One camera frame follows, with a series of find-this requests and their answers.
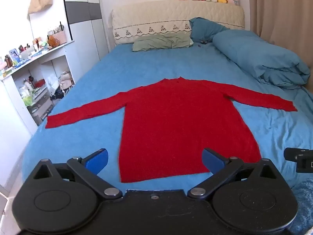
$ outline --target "green pillow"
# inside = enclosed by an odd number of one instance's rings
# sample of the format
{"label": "green pillow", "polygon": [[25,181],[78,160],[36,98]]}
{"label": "green pillow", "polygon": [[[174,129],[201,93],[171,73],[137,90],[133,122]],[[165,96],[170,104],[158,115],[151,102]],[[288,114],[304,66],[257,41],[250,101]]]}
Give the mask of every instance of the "green pillow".
{"label": "green pillow", "polygon": [[140,36],[133,44],[133,51],[161,48],[188,48],[193,41],[189,33],[166,33]]}

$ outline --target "white wardrobe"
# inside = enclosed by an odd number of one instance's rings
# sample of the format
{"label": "white wardrobe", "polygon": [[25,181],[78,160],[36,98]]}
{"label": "white wardrobe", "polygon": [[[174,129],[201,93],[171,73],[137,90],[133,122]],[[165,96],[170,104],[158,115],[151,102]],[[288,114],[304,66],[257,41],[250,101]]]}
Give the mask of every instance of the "white wardrobe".
{"label": "white wardrobe", "polygon": [[86,72],[109,51],[99,0],[64,0],[69,29]]}

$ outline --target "blue pillow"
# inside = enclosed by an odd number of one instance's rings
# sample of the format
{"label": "blue pillow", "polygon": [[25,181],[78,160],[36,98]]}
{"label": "blue pillow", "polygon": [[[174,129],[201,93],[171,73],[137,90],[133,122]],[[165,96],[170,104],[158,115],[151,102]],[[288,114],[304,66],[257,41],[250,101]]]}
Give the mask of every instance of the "blue pillow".
{"label": "blue pillow", "polygon": [[191,25],[190,38],[194,42],[212,41],[215,34],[229,29],[202,17],[195,17],[189,22]]}

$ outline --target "floor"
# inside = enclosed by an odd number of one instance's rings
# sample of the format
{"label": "floor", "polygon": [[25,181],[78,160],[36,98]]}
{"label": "floor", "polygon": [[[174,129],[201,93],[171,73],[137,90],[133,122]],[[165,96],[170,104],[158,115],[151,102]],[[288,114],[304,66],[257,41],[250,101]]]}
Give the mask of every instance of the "floor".
{"label": "floor", "polygon": [[12,202],[18,191],[22,186],[22,174],[18,174],[16,181],[12,187],[9,195],[9,201],[4,210],[4,215],[2,215],[0,222],[0,235],[16,235],[21,230],[19,229],[13,214],[12,214]]}

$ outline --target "headboard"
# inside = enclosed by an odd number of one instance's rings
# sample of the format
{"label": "headboard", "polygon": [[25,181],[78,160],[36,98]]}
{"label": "headboard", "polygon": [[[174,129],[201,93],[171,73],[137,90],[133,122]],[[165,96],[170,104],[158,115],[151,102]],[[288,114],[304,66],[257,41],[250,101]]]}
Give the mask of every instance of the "headboard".
{"label": "headboard", "polygon": [[125,5],[113,9],[112,25],[116,44],[133,43],[139,36],[185,31],[189,20],[203,17],[230,29],[245,29],[240,6],[192,0],[163,0]]}

